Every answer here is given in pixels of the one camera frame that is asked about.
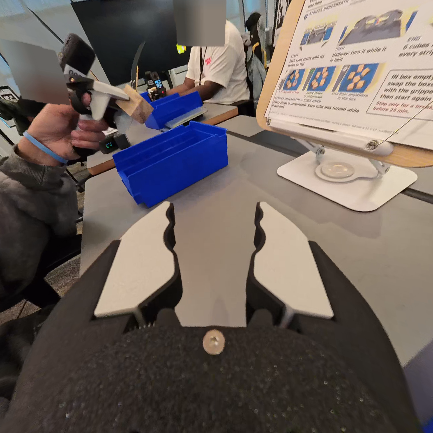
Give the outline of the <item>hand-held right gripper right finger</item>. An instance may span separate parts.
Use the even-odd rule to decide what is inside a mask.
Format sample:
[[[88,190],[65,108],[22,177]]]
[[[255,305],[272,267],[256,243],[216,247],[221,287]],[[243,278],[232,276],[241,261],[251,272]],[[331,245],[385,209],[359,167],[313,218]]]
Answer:
[[[288,328],[295,315],[331,320],[333,308],[304,233],[268,203],[256,204],[255,234],[247,280],[246,323],[259,310],[274,326]]]

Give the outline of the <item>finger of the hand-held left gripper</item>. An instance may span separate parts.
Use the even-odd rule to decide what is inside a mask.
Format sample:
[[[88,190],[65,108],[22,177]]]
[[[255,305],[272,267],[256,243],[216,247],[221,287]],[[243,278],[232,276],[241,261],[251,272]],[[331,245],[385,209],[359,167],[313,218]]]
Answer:
[[[126,134],[128,129],[132,126],[134,119],[125,113],[123,110],[117,110],[113,116],[113,122],[115,124],[115,129],[120,134]]]
[[[122,89],[103,83],[101,81],[93,81],[91,89],[92,98],[108,97],[115,100],[130,100],[130,96]]]

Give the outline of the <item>wooden cube with blue stripe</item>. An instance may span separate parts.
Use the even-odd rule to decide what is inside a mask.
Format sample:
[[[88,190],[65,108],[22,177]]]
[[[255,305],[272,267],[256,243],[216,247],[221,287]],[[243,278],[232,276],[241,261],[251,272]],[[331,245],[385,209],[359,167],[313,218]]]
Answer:
[[[136,122],[145,124],[154,111],[153,107],[129,84],[122,90],[129,96],[129,100],[116,100],[116,105]]]

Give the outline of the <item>person's left forearm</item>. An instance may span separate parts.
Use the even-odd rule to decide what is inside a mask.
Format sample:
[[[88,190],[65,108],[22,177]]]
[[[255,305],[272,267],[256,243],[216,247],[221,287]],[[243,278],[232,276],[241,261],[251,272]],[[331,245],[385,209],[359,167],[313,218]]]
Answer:
[[[0,163],[0,295],[33,280],[52,237],[76,234],[78,200],[65,166],[29,162],[15,145]]]

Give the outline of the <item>person's left hand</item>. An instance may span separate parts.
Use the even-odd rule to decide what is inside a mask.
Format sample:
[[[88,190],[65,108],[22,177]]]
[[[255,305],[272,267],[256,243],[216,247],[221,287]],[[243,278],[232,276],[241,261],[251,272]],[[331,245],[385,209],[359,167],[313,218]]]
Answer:
[[[60,166],[64,163],[58,158],[66,161],[80,158],[74,147],[97,151],[107,129],[105,120],[80,119],[71,104],[47,104],[32,121],[28,134],[50,149],[57,158],[42,151],[25,136],[19,141],[16,153],[30,163]]]

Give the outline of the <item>black digital timer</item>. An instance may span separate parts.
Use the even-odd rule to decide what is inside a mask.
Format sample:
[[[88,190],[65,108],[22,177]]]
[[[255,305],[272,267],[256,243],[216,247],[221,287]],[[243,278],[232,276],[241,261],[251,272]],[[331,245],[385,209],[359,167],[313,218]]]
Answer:
[[[111,154],[116,150],[125,150],[130,146],[127,136],[119,132],[111,133],[100,141],[100,151],[103,154]]]

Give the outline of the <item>wooden pole with black end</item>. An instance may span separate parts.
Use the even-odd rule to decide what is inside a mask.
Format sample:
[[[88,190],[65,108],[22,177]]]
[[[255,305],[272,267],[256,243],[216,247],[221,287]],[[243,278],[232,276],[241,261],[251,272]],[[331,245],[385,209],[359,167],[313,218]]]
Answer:
[[[26,6],[26,8],[28,9],[28,11],[40,22],[40,24],[46,29],[48,30],[48,32],[53,35],[60,43],[64,43],[64,40],[62,38],[60,38],[55,32],[54,30],[52,30],[48,24],[46,24],[33,10],[31,10],[29,7]]]

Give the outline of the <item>grey padded case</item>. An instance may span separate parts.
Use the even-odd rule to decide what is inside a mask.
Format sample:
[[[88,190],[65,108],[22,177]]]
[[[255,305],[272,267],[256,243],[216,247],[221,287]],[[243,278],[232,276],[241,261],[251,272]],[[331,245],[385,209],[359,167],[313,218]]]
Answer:
[[[205,106],[198,107],[194,110],[191,110],[187,113],[182,114],[181,116],[178,116],[177,118],[165,123],[166,129],[174,129],[178,126],[184,125],[187,122],[190,122],[200,116],[203,116],[205,113],[207,113],[207,108]]]

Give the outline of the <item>blue wristband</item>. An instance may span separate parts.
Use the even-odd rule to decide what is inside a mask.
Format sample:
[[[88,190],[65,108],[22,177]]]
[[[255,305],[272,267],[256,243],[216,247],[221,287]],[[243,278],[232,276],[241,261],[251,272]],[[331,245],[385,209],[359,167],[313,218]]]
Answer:
[[[61,165],[67,165],[68,164],[67,159],[62,158],[61,156],[54,153],[51,149],[46,147],[44,144],[40,143],[37,139],[35,139],[32,135],[30,135],[27,130],[23,133],[23,136],[28,141],[30,141],[30,143],[32,143],[35,147],[37,147],[40,151],[42,151],[44,154],[50,156],[52,159],[56,160]]]

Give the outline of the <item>grey table with wooden edge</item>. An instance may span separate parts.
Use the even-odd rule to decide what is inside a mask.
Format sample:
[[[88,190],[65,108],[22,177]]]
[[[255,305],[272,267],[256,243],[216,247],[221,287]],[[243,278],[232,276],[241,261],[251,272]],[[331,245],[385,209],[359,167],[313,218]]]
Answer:
[[[239,114],[237,106],[208,103],[204,103],[203,105],[207,111],[203,115],[195,118],[194,121],[196,122],[214,126]],[[147,128],[144,124],[141,125],[138,123],[133,123],[127,130],[126,136],[131,145],[136,145],[160,133],[160,131]],[[110,154],[102,154],[97,152],[96,154],[90,156],[87,160],[87,169],[89,170],[89,173],[95,176],[115,168],[113,156],[118,152],[119,149],[116,149]]]

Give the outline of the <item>wood and white document stand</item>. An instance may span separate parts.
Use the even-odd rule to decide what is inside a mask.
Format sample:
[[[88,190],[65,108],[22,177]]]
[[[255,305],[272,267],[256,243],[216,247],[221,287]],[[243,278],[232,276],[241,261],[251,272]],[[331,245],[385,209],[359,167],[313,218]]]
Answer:
[[[280,122],[266,114],[304,2],[291,1],[288,7],[258,102],[257,121],[263,129],[295,139],[307,149],[277,169],[280,177],[350,210],[371,212],[417,180],[409,168],[432,166],[432,150]]]

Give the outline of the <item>grey denim jacket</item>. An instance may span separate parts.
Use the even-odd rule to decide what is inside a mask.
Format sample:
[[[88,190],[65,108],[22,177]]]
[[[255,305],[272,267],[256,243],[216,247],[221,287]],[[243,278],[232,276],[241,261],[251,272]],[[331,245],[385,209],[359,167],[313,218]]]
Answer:
[[[247,32],[241,35],[246,54],[247,85],[256,107],[267,75],[266,27],[261,13],[253,12],[245,22]]]

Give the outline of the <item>person's legs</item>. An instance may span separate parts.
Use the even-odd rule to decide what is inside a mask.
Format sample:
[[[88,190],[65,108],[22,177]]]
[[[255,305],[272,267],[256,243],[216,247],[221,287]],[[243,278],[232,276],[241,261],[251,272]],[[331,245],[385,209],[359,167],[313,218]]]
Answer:
[[[16,382],[40,328],[55,307],[42,308],[28,316],[11,320],[0,327],[0,401],[5,411]]]

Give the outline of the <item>printed instruction sheet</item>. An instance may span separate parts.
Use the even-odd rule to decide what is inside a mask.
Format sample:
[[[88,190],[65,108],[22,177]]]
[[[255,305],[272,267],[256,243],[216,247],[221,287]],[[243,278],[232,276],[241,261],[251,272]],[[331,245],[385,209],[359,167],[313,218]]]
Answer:
[[[266,114],[432,150],[433,2],[305,1]]]

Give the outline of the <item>black framed marker sign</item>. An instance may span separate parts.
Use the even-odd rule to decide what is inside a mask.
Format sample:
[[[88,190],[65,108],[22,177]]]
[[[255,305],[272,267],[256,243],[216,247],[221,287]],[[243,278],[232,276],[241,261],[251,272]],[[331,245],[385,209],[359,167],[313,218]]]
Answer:
[[[272,47],[275,48],[282,25],[284,22],[285,15],[287,13],[288,7],[291,3],[291,0],[275,0],[274,5],[274,23],[272,26]]]

